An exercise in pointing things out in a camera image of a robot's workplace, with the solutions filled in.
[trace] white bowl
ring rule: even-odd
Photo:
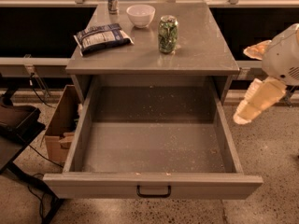
[[[131,23],[138,28],[147,27],[155,15],[155,8],[149,5],[132,5],[127,8]]]

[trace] gray tabletop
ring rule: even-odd
[[[148,28],[135,28],[126,8],[140,2],[120,2],[118,15],[110,15],[107,3],[100,3],[89,23],[119,23],[134,41],[113,49],[102,49],[81,57],[77,47],[66,72],[77,75],[96,74],[193,74],[231,75],[238,66],[209,8],[204,2],[142,2],[156,8]],[[158,50],[157,28],[163,15],[178,18],[178,42],[175,53]]]

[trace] cabinet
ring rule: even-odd
[[[100,3],[89,25],[117,22],[133,45],[66,67],[83,102],[61,174],[44,181],[60,198],[244,199],[262,185],[245,175],[222,103],[238,66],[205,2],[147,2],[146,29]],[[178,18],[174,54],[158,50],[161,16]]]

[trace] green can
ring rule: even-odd
[[[178,20],[172,15],[162,16],[158,27],[159,51],[171,53],[175,50],[178,39]]]

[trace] concrete floor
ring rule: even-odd
[[[39,107],[40,121],[48,125],[54,109],[33,97],[32,94],[23,101]],[[233,123],[235,108],[236,104],[226,104],[224,112],[244,172],[261,175],[264,181],[246,200],[73,199],[64,202],[51,223],[298,223],[299,106],[271,107],[247,126]],[[47,157],[43,134],[32,146]],[[29,147],[15,163],[30,175],[61,172],[61,168]],[[40,223],[39,200],[8,172],[0,175],[0,200],[0,223]]]

